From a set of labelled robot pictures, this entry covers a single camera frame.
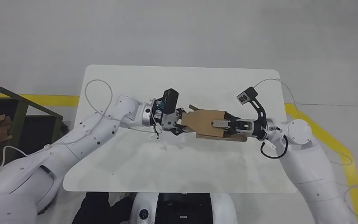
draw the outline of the black cable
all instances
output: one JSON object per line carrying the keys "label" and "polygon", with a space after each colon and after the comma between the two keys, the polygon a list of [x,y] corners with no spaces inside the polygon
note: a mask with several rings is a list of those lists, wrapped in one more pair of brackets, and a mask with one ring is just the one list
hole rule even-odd
{"label": "black cable", "polygon": [[265,145],[264,142],[263,142],[262,145],[261,145],[261,153],[262,153],[264,156],[266,156],[267,158],[276,159],[276,158],[281,158],[281,157],[283,157],[283,156],[287,153],[287,148],[289,147],[289,141],[287,140],[286,135],[284,135],[284,139],[285,139],[285,142],[286,142],[286,146],[285,146],[284,152],[283,152],[280,156],[269,156],[269,155],[265,154],[265,153],[263,152],[263,146]]}

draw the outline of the white robot body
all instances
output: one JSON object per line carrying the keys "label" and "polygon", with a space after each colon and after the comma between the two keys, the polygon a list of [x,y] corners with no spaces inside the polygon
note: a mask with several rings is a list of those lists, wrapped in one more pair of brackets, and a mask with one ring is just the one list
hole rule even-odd
{"label": "white robot body", "polygon": [[[135,197],[129,224],[152,224],[156,220],[156,211],[159,193],[138,193]],[[234,203],[229,194],[210,194],[213,212],[213,224],[237,224]],[[148,216],[140,216],[142,210],[148,211]]]}

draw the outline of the cardboard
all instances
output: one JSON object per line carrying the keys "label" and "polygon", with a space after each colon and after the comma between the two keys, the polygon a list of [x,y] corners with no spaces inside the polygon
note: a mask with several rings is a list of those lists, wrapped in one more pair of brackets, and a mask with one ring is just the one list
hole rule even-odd
{"label": "cardboard", "polygon": [[8,136],[7,132],[11,128],[11,119],[9,116],[0,115],[0,142],[9,140],[12,136]]}
{"label": "cardboard", "polygon": [[184,113],[181,124],[203,136],[224,137],[224,129],[211,126],[213,120],[223,120],[224,115],[219,110],[196,110]]}
{"label": "cardboard", "polygon": [[0,115],[0,127],[8,126],[11,124],[10,116]]}

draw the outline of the white cable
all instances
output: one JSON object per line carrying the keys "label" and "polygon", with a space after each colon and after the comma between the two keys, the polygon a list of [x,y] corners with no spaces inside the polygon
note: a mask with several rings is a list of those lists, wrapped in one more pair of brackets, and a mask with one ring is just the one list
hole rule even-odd
{"label": "white cable", "polygon": [[298,116],[302,119],[301,114],[300,114],[299,110],[297,109],[297,104],[296,104],[295,98],[293,97],[293,94],[292,94],[290,88],[289,88],[286,84],[284,84],[283,82],[281,82],[278,78],[267,78],[267,79],[265,79],[265,80],[260,81],[260,82],[259,82],[258,84],[256,84],[253,88],[256,88],[256,86],[258,86],[260,83],[265,82],[265,81],[267,81],[267,80],[274,80],[274,81],[280,82],[281,84],[283,84],[284,86],[286,86],[286,88],[287,88],[288,91],[290,92],[291,97],[292,97],[292,99],[293,99],[293,104],[295,105],[297,114],[298,114]]}
{"label": "white cable", "polygon": [[24,153],[22,150],[19,150],[18,148],[14,147],[14,146],[4,146],[3,151],[2,151],[2,162],[1,162],[1,165],[0,165],[0,169],[1,169],[1,168],[4,166],[4,164],[5,164],[5,156],[6,156],[6,149],[7,149],[7,148],[12,148],[13,150],[18,151],[19,153],[23,154],[24,156],[31,156],[31,155],[33,155],[33,154],[37,154],[37,153],[42,152],[42,151],[44,150],[44,149],[41,149],[41,150],[39,150],[39,151],[37,151],[37,152],[34,152],[34,153],[32,153],[32,154],[26,154],[26,153]]}
{"label": "white cable", "polygon": [[350,162],[347,163],[347,164],[339,164],[338,162],[333,162],[332,160],[330,160],[331,163],[337,164],[337,165],[342,165],[342,166],[349,166],[350,164],[353,164],[353,160],[352,160],[351,158],[349,158],[349,156],[347,156],[346,154],[343,154],[342,152],[336,152],[336,151],[334,151],[334,150],[332,150],[332,152],[335,152],[336,154],[340,154],[340,155],[346,157],[347,159],[350,160]]}
{"label": "white cable", "polygon": [[[102,114],[101,112],[99,112],[99,111],[91,104],[91,102],[90,102],[90,100],[88,99],[88,96],[87,96],[87,87],[88,87],[88,85],[90,85],[92,82],[95,82],[95,81],[103,82],[104,84],[106,84],[106,85],[108,86],[108,88],[109,88],[110,91],[111,91],[111,99],[110,99],[110,102],[109,102],[108,105],[106,106],[106,109],[103,111],[103,114]],[[110,86],[106,81],[103,81],[103,80],[91,80],[91,81],[89,81],[88,84],[86,84],[86,86],[85,86],[85,88],[84,88],[84,96],[86,97],[86,100],[87,100],[88,104],[91,106],[91,108],[92,108],[95,112],[97,112],[97,113],[99,113],[99,114],[101,115],[101,118],[98,120],[98,122],[95,124],[95,126],[93,126],[93,128],[91,129],[91,131],[90,131],[90,133],[91,133],[91,132],[97,127],[97,125],[100,123],[100,121],[102,120],[102,118],[105,116],[105,114],[106,114],[108,108],[109,108],[110,105],[112,104],[113,91],[112,91],[111,86]],[[78,139],[78,140],[76,140],[76,141],[73,141],[73,142],[66,142],[66,143],[64,143],[64,142],[62,142],[62,143],[58,142],[58,143],[52,144],[52,146],[53,146],[53,145],[56,145],[56,144],[73,144],[73,143],[76,143],[76,142],[78,142],[79,140],[83,139],[84,137],[86,137],[86,135],[84,135],[84,136],[81,137],[80,139]]]}
{"label": "white cable", "polygon": [[347,202],[347,200],[346,200],[346,194],[347,194],[351,189],[357,188],[357,187],[358,187],[358,185],[352,185],[352,186],[350,186],[350,187],[343,193],[343,200],[345,201],[346,205],[348,206],[348,209],[349,209],[355,216],[358,216],[358,214],[355,213],[355,212],[353,211],[353,209],[348,205],[348,202]]}

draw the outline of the grey floor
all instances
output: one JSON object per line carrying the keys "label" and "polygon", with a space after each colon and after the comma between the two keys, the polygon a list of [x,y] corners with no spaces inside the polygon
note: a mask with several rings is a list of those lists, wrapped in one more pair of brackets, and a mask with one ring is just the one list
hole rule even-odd
{"label": "grey floor", "polygon": [[[5,0],[0,31],[1,86],[19,94],[79,95],[90,64],[275,69],[358,157],[356,0]],[[52,109],[73,122],[75,108]],[[39,222],[70,222],[82,197],[61,191]],[[313,223],[299,193],[232,198],[239,223]]]}

